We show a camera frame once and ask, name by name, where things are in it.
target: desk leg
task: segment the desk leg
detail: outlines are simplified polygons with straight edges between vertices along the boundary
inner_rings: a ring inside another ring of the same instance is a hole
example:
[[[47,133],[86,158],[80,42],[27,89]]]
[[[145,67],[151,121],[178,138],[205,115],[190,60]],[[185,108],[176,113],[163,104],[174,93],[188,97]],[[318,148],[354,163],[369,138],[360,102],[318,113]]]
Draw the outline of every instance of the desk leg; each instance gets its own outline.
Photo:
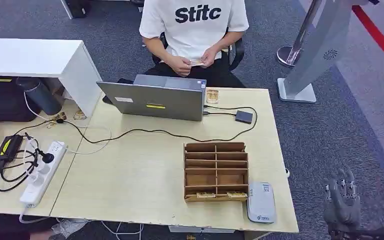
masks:
[[[97,82],[102,79],[84,44],[71,57],[59,81],[83,113],[91,118],[101,96]]]
[[[271,234],[270,231],[244,231],[244,240],[258,240]]]

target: compartment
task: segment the compartment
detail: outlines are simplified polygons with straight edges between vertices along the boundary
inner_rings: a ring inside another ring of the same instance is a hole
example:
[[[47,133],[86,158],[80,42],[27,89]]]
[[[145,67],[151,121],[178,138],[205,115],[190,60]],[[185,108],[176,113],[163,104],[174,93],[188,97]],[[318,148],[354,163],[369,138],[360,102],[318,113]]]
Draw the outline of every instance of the compartment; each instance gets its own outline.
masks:
[[[216,154],[206,152],[187,152],[185,153],[185,158],[194,160],[216,160]]]
[[[217,169],[217,185],[247,185],[248,169]]]
[[[218,142],[215,146],[217,152],[243,152],[245,150],[243,142]]]
[[[197,193],[216,194],[216,186],[186,186],[184,188],[184,194],[186,197],[196,197]]]
[[[214,153],[216,151],[215,143],[201,144],[201,143],[188,143],[184,147],[184,150],[188,153],[190,152],[210,152]]]
[[[218,169],[247,169],[247,161],[217,160]]]
[[[197,159],[186,159],[185,167],[187,169],[215,169],[216,161],[215,160],[197,160]]]
[[[248,153],[246,153],[246,152],[217,152],[217,160],[247,161],[248,160]]]
[[[223,195],[227,193],[246,193],[248,194],[248,185],[231,185],[231,186],[218,186],[217,195]]]
[[[186,168],[185,178],[186,188],[190,188],[193,186],[216,186],[215,169]]]
[[[243,142],[188,143],[183,152],[186,202],[247,200],[241,194],[249,193]]]

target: black pants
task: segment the black pants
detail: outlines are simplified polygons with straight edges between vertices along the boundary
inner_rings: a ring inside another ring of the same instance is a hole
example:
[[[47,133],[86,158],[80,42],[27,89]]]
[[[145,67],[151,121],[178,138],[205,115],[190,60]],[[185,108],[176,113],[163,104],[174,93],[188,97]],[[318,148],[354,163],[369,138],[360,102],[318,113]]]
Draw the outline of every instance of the black pants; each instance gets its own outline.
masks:
[[[175,73],[175,71],[164,62],[158,63],[143,74],[181,78],[180,75]],[[190,74],[186,78],[205,79],[207,87],[245,88],[242,82],[229,71],[228,65],[222,62],[221,59],[216,59],[214,63],[207,68],[193,66]]]

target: gray laptop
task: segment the gray laptop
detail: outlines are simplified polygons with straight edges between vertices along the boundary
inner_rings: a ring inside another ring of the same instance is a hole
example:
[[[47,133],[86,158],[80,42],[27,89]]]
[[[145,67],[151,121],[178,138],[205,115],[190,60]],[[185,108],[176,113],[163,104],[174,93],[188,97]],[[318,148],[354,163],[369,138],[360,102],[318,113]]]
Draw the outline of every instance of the gray laptop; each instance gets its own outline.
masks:
[[[137,75],[133,84],[96,83],[122,114],[203,120],[206,80]]]

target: white cable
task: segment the white cable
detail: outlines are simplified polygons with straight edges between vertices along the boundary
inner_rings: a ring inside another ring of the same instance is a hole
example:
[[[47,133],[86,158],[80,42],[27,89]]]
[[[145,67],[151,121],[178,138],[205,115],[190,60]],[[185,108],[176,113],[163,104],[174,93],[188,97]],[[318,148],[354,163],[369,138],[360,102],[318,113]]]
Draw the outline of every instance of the white cable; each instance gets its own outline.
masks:
[[[42,220],[45,220],[45,219],[48,219],[48,218],[49,218],[48,216],[46,216],[46,217],[41,217],[41,218],[36,219],[36,220],[25,221],[25,220],[23,220],[23,216],[24,216],[24,214],[26,213],[26,210],[27,210],[27,209],[28,209],[28,208],[25,207],[25,208],[22,210],[22,213],[20,214],[20,216],[18,217],[18,220],[19,220],[20,223],[22,223],[22,224],[33,224],[33,223],[37,223],[37,222],[40,222],[40,221],[42,221]]]
[[[114,232],[113,230],[111,230],[111,228],[109,228],[105,223],[104,221],[100,221],[102,223],[102,225],[108,230],[110,231],[112,234],[114,234],[118,240],[120,240],[119,238],[119,235],[135,235],[135,234],[139,234],[139,240],[141,240],[142,238],[142,231],[144,230],[144,225],[141,223],[139,224],[139,231],[137,232],[118,232],[119,229],[120,229],[120,226],[121,226],[121,222],[118,224],[118,227],[117,227],[117,230],[116,232]]]
[[[45,121],[50,121],[50,123],[58,124],[56,121],[51,121],[50,119],[47,119],[46,117],[40,116],[39,114],[37,114],[36,112],[34,112],[34,111],[30,108],[29,103],[27,102],[27,95],[26,95],[25,92],[24,92],[24,101],[25,101],[25,105],[27,106],[27,108],[30,110],[31,113],[33,113],[34,115],[36,115],[37,117],[39,117],[39,118],[41,118],[41,119],[43,119],[43,120],[45,120]],[[78,128],[89,128],[89,127],[93,127],[93,126],[89,126],[89,125],[86,125],[86,126],[77,126],[77,125],[76,125],[76,127],[78,127]],[[112,137],[111,129],[109,129],[109,128],[106,127],[106,126],[102,126],[102,127],[100,127],[100,128],[104,128],[104,129],[108,130],[108,132],[109,132],[109,138],[108,138],[108,139],[111,139],[111,137]],[[78,152],[78,151],[73,151],[73,150],[69,149],[68,147],[62,145],[60,142],[58,142],[58,141],[55,141],[55,142],[56,142],[57,144],[61,145],[61,147],[63,147],[65,150],[67,150],[67,151],[69,151],[69,152],[71,152],[71,153],[79,154],[79,155],[90,155],[90,154],[97,153],[97,152],[101,151],[102,149],[104,149],[104,148],[108,145],[108,143],[110,142],[110,140],[108,140],[108,141],[107,141],[104,145],[102,145],[102,147],[99,148],[98,150],[91,151],[91,152]]]
[[[27,106],[27,108],[30,110],[30,112],[31,112],[32,114],[36,115],[37,117],[39,117],[39,118],[41,118],[41,119],[43,119],[43,120],[45,120],[45,121],[49,121],[49,119],[47,119],[47,118],[45,118],[45,117],[43,117],[43,116],[37,114],[36,112],[34,112],[34,111],[30,108],[29,104],[27,103],[26,92],[24,92],[24,101],[25,101],[25,105]]]

